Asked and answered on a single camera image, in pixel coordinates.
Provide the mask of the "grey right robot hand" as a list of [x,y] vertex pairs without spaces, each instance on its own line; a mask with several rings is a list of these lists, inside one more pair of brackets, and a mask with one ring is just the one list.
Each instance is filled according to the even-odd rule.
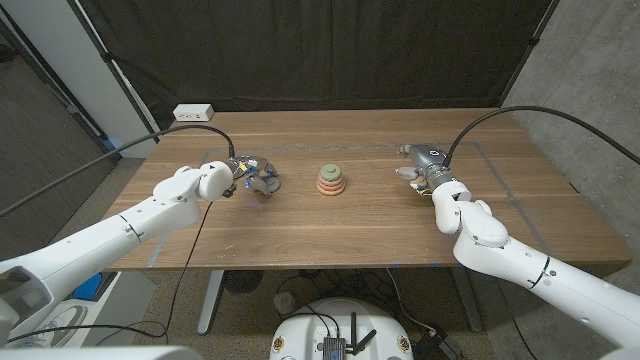
[[410,159],[414,166],[397,168],[396,175],[421,195],[430,195],[438,186],[455,180],[444,165],[446,154],[435,146],[405,144],[399,147],[398,154]]

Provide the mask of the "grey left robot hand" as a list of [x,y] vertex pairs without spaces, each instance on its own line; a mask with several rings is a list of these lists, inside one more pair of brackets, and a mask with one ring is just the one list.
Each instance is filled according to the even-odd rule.
[[275,167],[266,159],[259,156],[236,156],[226,161],[233,179],[245,179],[245,187],[270,196],[280,188],[280,181]]

